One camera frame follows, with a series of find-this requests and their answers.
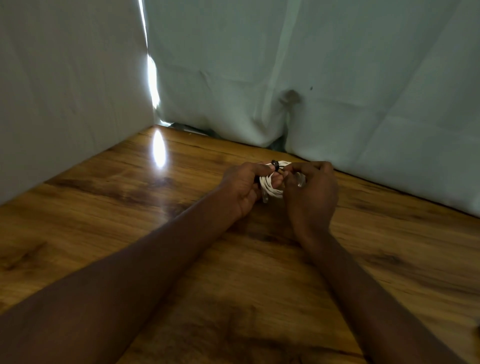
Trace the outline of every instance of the white cord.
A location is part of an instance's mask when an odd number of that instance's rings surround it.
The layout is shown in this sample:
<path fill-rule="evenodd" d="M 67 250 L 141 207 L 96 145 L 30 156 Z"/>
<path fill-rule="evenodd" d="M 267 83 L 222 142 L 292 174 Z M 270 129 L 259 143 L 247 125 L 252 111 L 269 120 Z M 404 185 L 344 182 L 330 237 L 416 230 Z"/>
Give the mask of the white cord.
<path fill-rule="evenodd" d="M 290 163 L 291 162 L 287 162 L 287 161 L 284 161 L 284 160 L 279 160 L 278 161 L 278 165 L 280 167 L 288 166 Z M 266 176 L 266 177 L 260 177 L 260 186 L 262 187 L 262 191 L 268 193 L 270 196 L 276 197 L 276 198 L 282 198 L 283 191 L 277 190 L 277 189 L 272 187 L 272 175 L 273 175 L 273 173 L 270 174 L 269 176 Z"/>

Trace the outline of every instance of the person's right hand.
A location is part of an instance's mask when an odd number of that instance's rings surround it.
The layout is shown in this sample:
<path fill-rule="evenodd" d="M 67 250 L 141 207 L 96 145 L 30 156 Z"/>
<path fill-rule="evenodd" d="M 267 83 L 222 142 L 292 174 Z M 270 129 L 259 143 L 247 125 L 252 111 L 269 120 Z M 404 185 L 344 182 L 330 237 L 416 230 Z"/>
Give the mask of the person's right hand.
<path fill-rule="evenodd" d="M 291 163 L 283 168 L 283 198 L 288 217 L 298 238 L 328 232 L 338 201 L 338 184 L 330 162 Z M 295 172 L 307 183 L 298 186 Z"/>

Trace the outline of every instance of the forearm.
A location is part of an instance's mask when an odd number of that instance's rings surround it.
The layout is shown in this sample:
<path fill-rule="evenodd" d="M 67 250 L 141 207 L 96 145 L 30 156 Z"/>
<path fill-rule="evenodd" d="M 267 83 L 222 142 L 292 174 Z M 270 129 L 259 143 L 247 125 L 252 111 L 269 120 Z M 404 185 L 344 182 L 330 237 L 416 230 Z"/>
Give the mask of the forearm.
<path fill-rule="evenodd" d="M 129 247 L 0 316 L 0 362 L 114 363 L 174 279 L 236 219 L 211 193 Z"/>
<path fill-rule="evenodd" d="M 300 240 L 375 363 L 463 363 L 329 233 Z"/>

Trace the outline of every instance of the person's left hand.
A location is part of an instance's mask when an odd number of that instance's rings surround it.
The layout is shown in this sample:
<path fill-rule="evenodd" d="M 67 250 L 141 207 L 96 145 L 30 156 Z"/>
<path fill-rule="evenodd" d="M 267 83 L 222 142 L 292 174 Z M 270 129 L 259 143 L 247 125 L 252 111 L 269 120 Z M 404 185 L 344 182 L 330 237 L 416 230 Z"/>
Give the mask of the person's left hand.
<path fill-rule="evenodd" d="M 272 174 L 275 167 L 266 163 L 245 162 L 240 166 L 228 168 L 223 174 L 219 189 L 225 193 L 234 203 L 234 208 L 238 209 L 239 218 L 247 215 L 253 207 L 253 204 L 262 197 L 262 191 L 258 183 L 254 181 L 255 176 L 268 176 Z M 278 187 L 283 180 L 283 176 L 275 172 L 272 176 L 272 187 Z"/>

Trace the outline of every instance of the wood grain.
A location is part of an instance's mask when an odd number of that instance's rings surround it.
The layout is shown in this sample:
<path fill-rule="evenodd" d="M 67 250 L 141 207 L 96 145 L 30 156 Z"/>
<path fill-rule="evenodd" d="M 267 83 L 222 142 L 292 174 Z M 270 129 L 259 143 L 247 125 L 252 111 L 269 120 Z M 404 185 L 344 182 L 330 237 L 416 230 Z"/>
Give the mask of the wood grain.
<path fill-rule="evenodd" d="M 19 196 L 0 207 L 0 309 L 178 215 L 229 165 L 273 158 L 297 160 L 153 127 Z M 480 363 L 480 220 L 337 176 L 334 235 L 439 338 Z M 364 362 L 277 200 L 257 204 L 205 252 L 120 360 Z"/>

